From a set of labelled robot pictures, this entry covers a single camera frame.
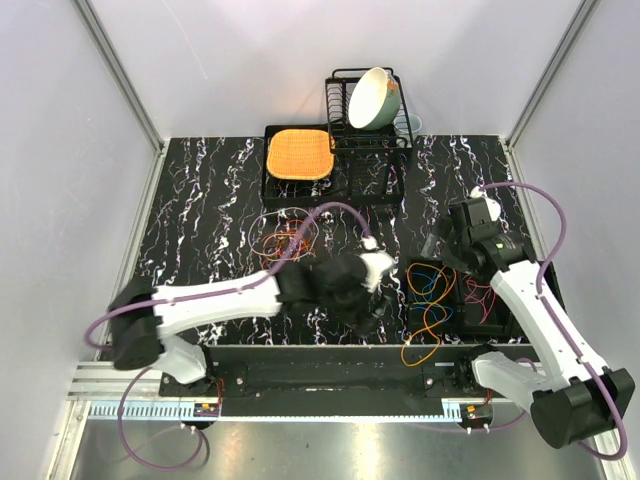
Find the reflective floor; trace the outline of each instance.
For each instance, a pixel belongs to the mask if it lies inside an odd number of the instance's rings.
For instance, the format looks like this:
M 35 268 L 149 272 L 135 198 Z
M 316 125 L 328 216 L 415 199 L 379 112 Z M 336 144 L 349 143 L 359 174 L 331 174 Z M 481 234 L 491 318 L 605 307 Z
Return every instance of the reflective floor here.
M 515 416 L 497 405 L 496 424 Z M 128 422 L 129 443 L 142 445 L 166 422 Z M 123 455 L 116 422 L 87 424 L 73 478 L 111 479 L 581 479 L 604 478 L 596 460 L 581 448 L 557 451 L 537 435 L 530 420 L 485 435 L 434 433 L 408 424 L 225 423 L 206 430 L 211 452 L 195 467 L 154 472 Z M 175 431 L 141 450 L 145 459 L 165 465 L 184 461 L 196 438 Z

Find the black marble countertop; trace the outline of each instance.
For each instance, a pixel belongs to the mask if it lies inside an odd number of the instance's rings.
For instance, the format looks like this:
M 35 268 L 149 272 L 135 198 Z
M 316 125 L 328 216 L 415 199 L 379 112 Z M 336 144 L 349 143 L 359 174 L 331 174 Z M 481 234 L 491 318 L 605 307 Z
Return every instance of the black marble countertop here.
M 399 344 L 408 336 L 402 282 L 408 259 L 419 256 L 437 213 L 476 185 L 510 180 L 495 136 L 425 136 L 404 159 L 405 198 L 391 208 L 361 208 L 382 247 L 397 263 L 383 291 L 393 298 L 375 334 L 360 338 L 315 309 L 292 318 L 248 318 L 188 332 L 215 344 Z M 193 285 L 237 278 L 260 270 L 247 233 L 264 213 L 260 200 L 262 138 L 172 139 L 155 194 L 135 275 L 154 285 Z M 502 205 L 505 229 L 529 238 L 514 189 L 492 194 Z M 321 215 L 318 257 L 360 252 L 359 229 L 346 212 Z M 459 339 L 447 337 L 445 341 Z

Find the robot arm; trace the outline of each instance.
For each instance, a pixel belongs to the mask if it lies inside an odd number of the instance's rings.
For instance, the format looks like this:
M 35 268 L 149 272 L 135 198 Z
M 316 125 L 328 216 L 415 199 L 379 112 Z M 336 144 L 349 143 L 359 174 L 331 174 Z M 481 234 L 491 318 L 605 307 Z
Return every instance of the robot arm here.
M 460 388 L 468 392 L 488 388 L 514 401 L 531 413 L 538 432 L 555 448 L 611 430 L 615 426 L 611 411 L 584 363 L 602 379 L 621 415 L 635 388 L 633 379 L 625 369 L 609 369 L 545 282 L 542 293 L 537 292 L 540 266 L 533 254 L 518 234 L 502 232 L 497 202 L 477 190 L 474 196 L 450 205 L 448 216 L 439 221 L 437 230 L 445 239 L 442 258 L 445 264 L 490 283 L 536 350 L 544 375 L 485 345 L 457 363 Z M 543 297 L 559 322 L 550 316 Z M 561 329 L 579 345 L 582 357 L 576 358 Z
M 157 301 L 157 305 L 111 319 L 114 367 L 153 366 L 179 383 L 190 384 L 212 376 L 212 365 L 202 347 L 180 338 L 180 332 L 238 318 L 272 317 L 280 311 L 304 312 L 315 306 L 327 307 L 357 333 L 368 334 L 377 325 L 377 318 L 369 314 L 372 294 L 393 266 L 387 253 L 368 252 L 321 262 L 288 262 L 273 276 L 261 271 L 211 284 L 151 288 L 133 280 L 110 309 L 143 300 Z M 250 284 L 257 285 L 243 289 Z M 230 293 L 216 294 L 222 291 Z M 194 295 L 201 298 L 174 301 Z

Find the orange basket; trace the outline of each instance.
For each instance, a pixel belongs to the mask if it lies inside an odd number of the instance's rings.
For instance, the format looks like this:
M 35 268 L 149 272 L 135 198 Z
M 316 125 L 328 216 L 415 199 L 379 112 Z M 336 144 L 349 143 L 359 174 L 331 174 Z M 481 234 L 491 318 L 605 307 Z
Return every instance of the orange basket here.
M 327 132 L 292 128 L 273 136 L 267 170 L 283 180 L 319 180 L 331 173 L 333 162 Z

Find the orange plate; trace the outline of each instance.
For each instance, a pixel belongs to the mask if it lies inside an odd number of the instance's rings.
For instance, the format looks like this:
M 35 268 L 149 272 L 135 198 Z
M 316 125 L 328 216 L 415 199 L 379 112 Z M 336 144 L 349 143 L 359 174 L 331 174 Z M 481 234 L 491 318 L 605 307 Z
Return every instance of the orange plate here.
M 267 170 L 283 180 L 319 180 L 331 173 L 333 161 L 327 132 L 292 128 L 271 139 Z

